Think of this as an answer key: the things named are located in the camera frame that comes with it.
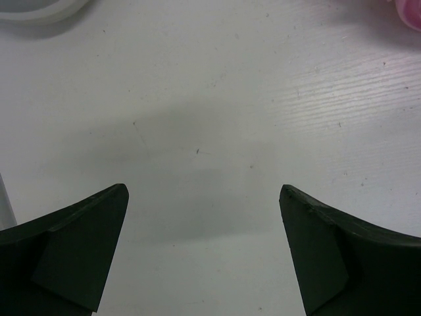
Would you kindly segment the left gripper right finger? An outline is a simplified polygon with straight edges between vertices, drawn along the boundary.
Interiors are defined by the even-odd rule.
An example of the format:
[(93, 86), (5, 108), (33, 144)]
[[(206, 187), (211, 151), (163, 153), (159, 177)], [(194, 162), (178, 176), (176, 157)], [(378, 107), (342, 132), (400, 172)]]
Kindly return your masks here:
[(376, 226), (294, 186), (280, 211), (306, 315), (419, 315), (420, 238)]

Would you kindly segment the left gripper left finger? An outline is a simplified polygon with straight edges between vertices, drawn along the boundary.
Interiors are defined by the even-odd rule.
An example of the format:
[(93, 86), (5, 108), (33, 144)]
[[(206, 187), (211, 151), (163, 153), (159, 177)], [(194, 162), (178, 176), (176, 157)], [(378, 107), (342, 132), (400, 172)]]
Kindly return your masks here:
[(97, 312), (128, 207), (125, 184), (1, 231), (2, 315)]

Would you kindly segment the white grey headphones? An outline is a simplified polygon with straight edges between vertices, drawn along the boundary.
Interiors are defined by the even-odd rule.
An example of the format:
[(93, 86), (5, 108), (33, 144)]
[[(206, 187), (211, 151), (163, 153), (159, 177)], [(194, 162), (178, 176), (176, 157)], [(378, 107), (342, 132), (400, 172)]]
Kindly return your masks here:
[(1, 0), (1, 22), (42, 25), (66, 19), (89, 0)]

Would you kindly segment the pink headphones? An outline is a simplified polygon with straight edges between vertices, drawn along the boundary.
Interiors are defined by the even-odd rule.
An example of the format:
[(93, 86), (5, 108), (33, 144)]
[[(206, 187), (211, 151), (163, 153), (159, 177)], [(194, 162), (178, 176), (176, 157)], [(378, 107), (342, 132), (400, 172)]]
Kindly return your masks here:
[(409, 28), (421, 31), (421, 0), (393, 0), (397, 14)]

